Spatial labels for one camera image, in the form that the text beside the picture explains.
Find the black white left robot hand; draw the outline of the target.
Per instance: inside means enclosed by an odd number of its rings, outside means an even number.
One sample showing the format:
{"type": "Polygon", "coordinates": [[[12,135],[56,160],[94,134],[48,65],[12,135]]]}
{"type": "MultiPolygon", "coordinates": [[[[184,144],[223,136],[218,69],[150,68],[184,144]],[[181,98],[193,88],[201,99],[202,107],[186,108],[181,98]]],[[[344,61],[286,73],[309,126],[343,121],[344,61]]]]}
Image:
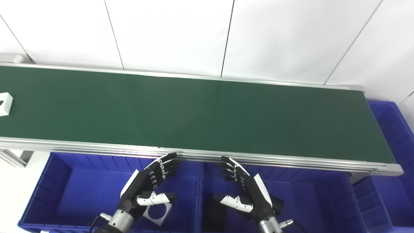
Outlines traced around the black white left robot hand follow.
{"type": "Polygon", "coordinates": [[[175,192],[155,193],[154,189],[168,177],[177,174],[180,162],[176,152],[153,160],[142,171],[134,172],[121,192],[117,209],[129,214],[132,221],[138,220],[150,205],[173,202],[178,195],[175,192]]]}

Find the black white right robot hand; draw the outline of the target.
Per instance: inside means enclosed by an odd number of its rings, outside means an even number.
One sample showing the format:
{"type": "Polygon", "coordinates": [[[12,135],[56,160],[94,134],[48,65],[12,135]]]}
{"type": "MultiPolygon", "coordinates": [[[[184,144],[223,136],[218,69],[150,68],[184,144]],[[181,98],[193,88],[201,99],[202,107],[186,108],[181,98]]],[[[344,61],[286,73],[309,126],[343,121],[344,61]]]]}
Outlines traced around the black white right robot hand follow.
{"type": "Polygon", "coordinates": [[[252,176],[234,159],[222,156],[221,174],[225,174],[225,181],[235,182],[245,193],[243,196],[215,193],[213,199],[222,205],[234,208],[245,213],[255,222],[270,221],[281,213],[284,202],[269,194],[259,174],[252,176]]]}

